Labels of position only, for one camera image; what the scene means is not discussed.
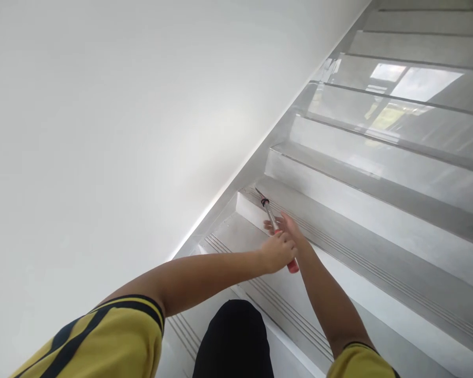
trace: black pants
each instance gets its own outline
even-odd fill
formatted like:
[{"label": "black pants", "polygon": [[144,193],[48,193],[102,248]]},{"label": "black pants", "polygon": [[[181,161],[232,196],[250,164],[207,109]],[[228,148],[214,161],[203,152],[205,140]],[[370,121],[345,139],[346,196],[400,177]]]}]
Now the black pants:
[{"label": "black pants", "polygon": [[226,302],[203,337],[193,378],[213,377],[273,378],[263,318],[245,300]]}]

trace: shirt sleeve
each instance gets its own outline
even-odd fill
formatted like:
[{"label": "shirt sleeve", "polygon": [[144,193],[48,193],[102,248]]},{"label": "shirt sleeve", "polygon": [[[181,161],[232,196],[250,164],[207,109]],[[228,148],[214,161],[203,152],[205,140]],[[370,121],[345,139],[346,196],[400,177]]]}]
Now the shirt sleeve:
[{"label": "shirt sleeve", "polygon": [[154,377],[163,330],[154,300],[115,298],[63,327],[11,377]]},{"label": "shirt sleeve", "polygon": [[336,358],[327,378],[399,378],[399,375],[375,350],[354,342]]}]

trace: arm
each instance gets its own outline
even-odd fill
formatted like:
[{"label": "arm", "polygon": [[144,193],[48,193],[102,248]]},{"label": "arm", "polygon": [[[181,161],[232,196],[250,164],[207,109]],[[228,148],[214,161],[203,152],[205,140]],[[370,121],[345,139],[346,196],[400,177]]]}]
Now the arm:
[{"label": "arm", "polygon": [[[296,242],[301,276],[305,283],[317,319],[330,343],[333,357],[337,358],[348,343],[358,341],[375,349],[363,322],[347,294],[319,260],[309,241],[303,236],[296,222],[282,213],[277,218],[280,227]],[[271,224],[265,222],[265,228]]]},{"label": "arm", "polygon": [[282,269],[296,253],[289,234],[280,233],[258,251],[172,260],[130,281],[103,302],[125,295],[145,295],[158,303],[165,317],[172,316],[232,285]]}]

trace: right hand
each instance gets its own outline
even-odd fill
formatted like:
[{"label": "right hand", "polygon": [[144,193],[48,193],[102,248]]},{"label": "right hand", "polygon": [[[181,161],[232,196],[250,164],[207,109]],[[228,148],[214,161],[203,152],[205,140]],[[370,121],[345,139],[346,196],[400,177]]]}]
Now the right hand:
[{"label": "right hand", "polygon": [[[298,243],[304,238],[303,234],[300,231],[298,224],[285,212],[280,212],[282,217],[276,217],[275,220],[282,231],[287,232],[292,236],[293,240]],[[264,228],[268,230],[270,235],[274,234],[272,223],[269,220],[265,220]]]}]

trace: white wall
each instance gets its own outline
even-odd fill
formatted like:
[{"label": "white wall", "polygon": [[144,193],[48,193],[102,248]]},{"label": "white wall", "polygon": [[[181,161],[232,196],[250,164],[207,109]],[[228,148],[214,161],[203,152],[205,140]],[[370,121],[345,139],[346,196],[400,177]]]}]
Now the white wall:
[{"label": "white wall", "polygon": [[367,3],[0,1],[0,376],[176,251]]}]

